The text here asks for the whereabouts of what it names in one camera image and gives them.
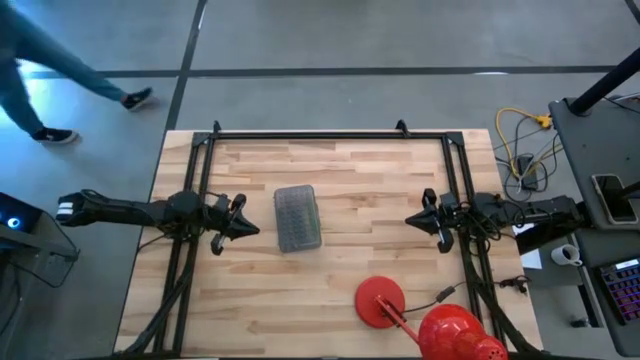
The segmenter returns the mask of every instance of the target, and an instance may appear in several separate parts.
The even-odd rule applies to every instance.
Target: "sneaker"
[[[60,130],[44,128],[35,133],[32,138],[42,144],[68,144],[78,137],[78,133],[73,130]]]
[[[129,111],[135,111],[151,98],[151,94],[153,94],[152,88],[146,88],[137,93],[129,94],[122,100],[122,106]]]

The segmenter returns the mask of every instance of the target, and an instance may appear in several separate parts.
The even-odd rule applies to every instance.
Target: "gray floor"
[[[489,128],[498,145],[497,109],[543,113],[550,101],[579,95],[602,76],[205,76],[189,78],[184,86],[189,73],[179,70],[185,53],[199,70],[543,66],[530,72],[553,72],[547,67],[614,65],[635,49],[640,31],[623,0],[209,0],[202,18],[195,19],[196,46],[189,48],[198,1],[206,2],[16,1],[87,63],[127,77],[115,83],[130,90],[151,85],[160,101],[154,109],[129,114],[69,80],[36,74],[45,79],[27,83],[43,120],[77,129],[82,140],[45,148],[0,115],[0,149],[10,154],[0,190],[50,212],[58,196],[82,188],[146,200],[163,133],[172,122],[177,129],[209,129],[214,120],[227,129],[389,128],[404,119],[413,128]],[[31,76],[45,69],[24,64],[22,70]],[[639,86],[636,76],[618,92]],[[510,139],[518,119],[504,117]],[[521,131],[535,129],[526,123]],[[553,135],[550,130],[522,140],[521,152],[538,151]],[[558,164],[549,190],[536,196],[579,199],[564,155]],[[9,334],[11,346],[0,357],[110,353],[139,233],[137,227],[106,224],[69,230],[82,249],[76,268],[60,289],[30,287]],[[584,314],[575,288],[537,287],[531,296],[547,350],[617,358],[602,329],[568,326],[568,318]]]

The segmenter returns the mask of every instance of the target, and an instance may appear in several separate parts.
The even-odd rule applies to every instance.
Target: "person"
[[[78,134],[42,124],[29,103],[17,59],[47,66],[95,94],[119,102],[130,111],[148,101],[153,92],[151,88],[145,88],[126,93],[65,50],[6,0],[0,0],[0,105],[16,125],[41,143],[67,144]]]

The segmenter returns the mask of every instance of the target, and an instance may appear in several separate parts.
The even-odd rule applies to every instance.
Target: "jeans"
[[[47,66],[107,99],[120,101],[126,96],[122,89],[66,51],[22,14],[10,9],[8,17],[16,37],[14,50],[17,58]],[[0,105],[13,122],[30,135],[44,129],[29,104],[29,95],[15,59],[0,62]]]

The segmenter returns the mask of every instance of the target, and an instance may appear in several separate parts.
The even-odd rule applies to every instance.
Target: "wooden table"
[[[475,190],[501,192],[488,131],[463,132]],[[192,134],[167,134],[154,200],[182,190]],[[457,178],[462,179],[455,162]],[[282,254],[273,193],[299,184],[315,189],[323,245]],[[227,243],[220,257],[209,248],[213,233],[202,236],[182,355],[419,356],[418,347],[402,331],[364,325],[353,297],[361,281],[384,275],[400,284],[407,307],[415,307],[464,280],[458,245],[440,254],[437,237],[403,222],[421,210],[425,187],[448,192],[442,147],[434,140],[216,141],[209,189],[230,197],[246,194],[244,214],[261,232]],[[146,229],[141,243],[158,234]],[[168,240],[161,240],[138,254],[116,350],[131,344],[159,307],[170,248]],[[489,255],[496,281],[523,274],[514,241],[493,242]],[[530,298],[512,288],[496,291],[515,326],[540,348]],[[445,303],[468,307],[466,288],[458,287]],[[488,310],[483,310],[487,317]],[[407,314],[409,325],[417,330],[424,314]],[[491,328],[486,319],[485,324]]]

